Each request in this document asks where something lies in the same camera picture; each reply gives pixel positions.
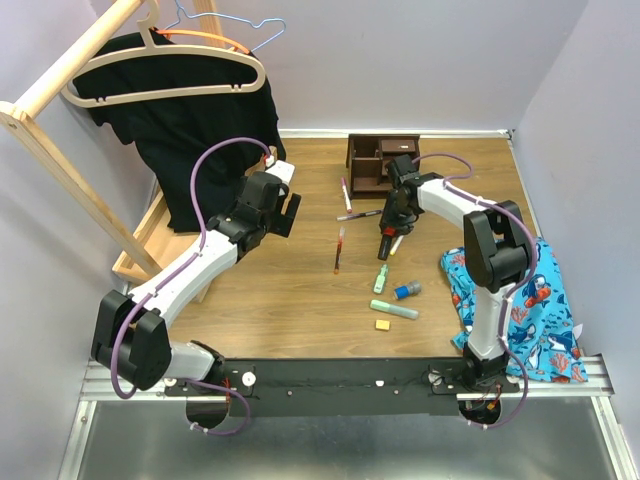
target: green marker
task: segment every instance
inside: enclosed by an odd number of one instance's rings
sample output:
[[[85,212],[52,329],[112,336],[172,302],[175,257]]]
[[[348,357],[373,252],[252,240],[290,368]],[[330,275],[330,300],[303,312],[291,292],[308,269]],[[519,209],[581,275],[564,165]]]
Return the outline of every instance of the green marker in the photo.
[[[373,293],[377,293],[380,295],[384,292],[384,286],[387,283],[387,275],[389,273],[389,267],[385,263],[382,267],[380,267],[380,273],[376,277],[376,281],[373,284]]]
[[[378,310],[379,312],[390,313],[392,315],[398,315],[399,317],[410,318],[411,320],[415,320],[420,314],[420,312],[418,312],[417,310],[399,307],[398,305],[381,302],[380,300],[371,300],[371,304],[369,306],[374,310]]]

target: gray wall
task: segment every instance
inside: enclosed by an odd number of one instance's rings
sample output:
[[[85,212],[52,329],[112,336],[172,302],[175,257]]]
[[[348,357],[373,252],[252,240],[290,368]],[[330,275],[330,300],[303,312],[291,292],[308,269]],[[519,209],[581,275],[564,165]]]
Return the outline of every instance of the gray wall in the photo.
[[[581,343],[604,354],[614,406],[637,461],[639,20],[637,0],[592,0],[515,137],[575,321],[585,324]]]
[[[95,21],[86,0],[4,2],[0,99],[15,101]],[[133,227],[151,175],[108,128],[56,99],[38,118]],[[22,145],[0,130],[2,478],[57,478],[117,245]]]
[[[91,3],[102,13],[111,0]],[[285,34],[256,52],[281,128],[488,130],[518,124],[586,3],[218,0],[217,6],[255,23],[287,21]],[[175,2],[159,4],[165,27],[176,18]],[[194,13],[191,0],[182,4]],[[186,20],[181,28],[198,23]],[[278,28],[222,20],[224,33],[249,48]],[[134,29],[131,22],[125,30]]]

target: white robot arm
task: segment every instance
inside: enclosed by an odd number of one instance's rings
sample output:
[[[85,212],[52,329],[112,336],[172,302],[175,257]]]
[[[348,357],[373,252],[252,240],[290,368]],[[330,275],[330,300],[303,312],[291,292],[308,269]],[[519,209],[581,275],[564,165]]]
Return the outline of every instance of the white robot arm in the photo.
[[[91,348],[95,360],[111,368],[115,348],[118,375],[141,390],[162,378],[216,380],[208,375],[220,358],[217,352],[196,341],[169,342],[167,331],[198,292],[267,233],[289,235],[300,196],[292,194],[286,213],[281,211],[295,167],[279,160],[268,160],[267,167],[247,178],[233,211],[211,219],[205,234],[162,272],[128,296],[114,290],[103,298]],[[139,310],[132,321],[135,328],[127,327],[118,345],[117,333],[134,309]]]
[[[503,301],[507,293],[520,282],[527,272],[531,256],[526,234],[507,215],[521,220],[520,211],[513,202],[495,204],[475,198],[462,190],[460,194],[447,188],[446,180],[430,173],[421,175],[411,158],[404,155],[387,165],[394,186],[387,197],[380,231],[382,240],[378,258],[385,260],[393,237],[406,235],[425,212],[433,212],[448,220],[464,232],[466,268],[477,285],[476,311],[473,330],[463,352],[465,371],[460,373],[469,388],[490,383],[504,374],[508,362],[505,351],[511,304]],[[497,210],[486,206],[494,205]]]

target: cable clip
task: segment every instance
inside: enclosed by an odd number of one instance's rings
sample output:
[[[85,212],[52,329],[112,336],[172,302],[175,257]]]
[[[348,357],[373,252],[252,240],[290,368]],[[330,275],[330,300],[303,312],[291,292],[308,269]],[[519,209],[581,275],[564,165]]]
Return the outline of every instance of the cable clip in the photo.
[[[264,159],[264,165],[266,168],[271,168],[276,163],[276,158],[273,155],[269,155]]]

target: black garment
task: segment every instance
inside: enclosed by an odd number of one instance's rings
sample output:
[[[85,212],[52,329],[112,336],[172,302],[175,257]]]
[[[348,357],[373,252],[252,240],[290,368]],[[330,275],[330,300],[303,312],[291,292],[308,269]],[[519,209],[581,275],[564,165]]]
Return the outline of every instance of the black garment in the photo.
[[[156,44],[172,44],[151,32]],[[139,33],[114,38],[96,56],[141,47]],[[200,85],[251,83],[255,70],[232,60],[200,55],[159,55],[124,60],[92,70],[73,83],[82,98]],[[229,93],[165,98],[89,109],[97,125],[110,123],[123,144],[135,142],[144,162],[154,171],[176,232],[198,230],[189,179],[198,157],[212,145],[232,137],[251,137],[286,153],[278,135],[278,116],[269,82],[253,93]],[[229,145],[200,167],[196,181],[198,203],[205,221],[233,203],[241,178],[255,165],[262,149],[249,143]]]

